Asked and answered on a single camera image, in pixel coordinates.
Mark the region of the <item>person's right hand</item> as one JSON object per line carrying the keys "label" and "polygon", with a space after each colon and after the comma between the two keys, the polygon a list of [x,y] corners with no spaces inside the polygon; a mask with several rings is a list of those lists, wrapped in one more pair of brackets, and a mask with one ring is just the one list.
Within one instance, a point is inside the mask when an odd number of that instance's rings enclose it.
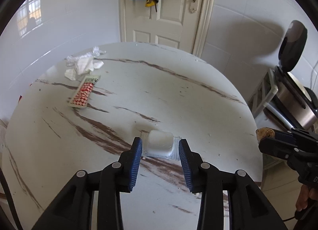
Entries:
{"label": "person's right hand", "polygon": [[307,208],[308,206],[308,200],[317,200],[318,198],[318,192],[314,188],[309,188],[306,185],[302,185],[300,189],[300,193],[297,199],[297,202],[295,204],[297,211],[302,211]]}

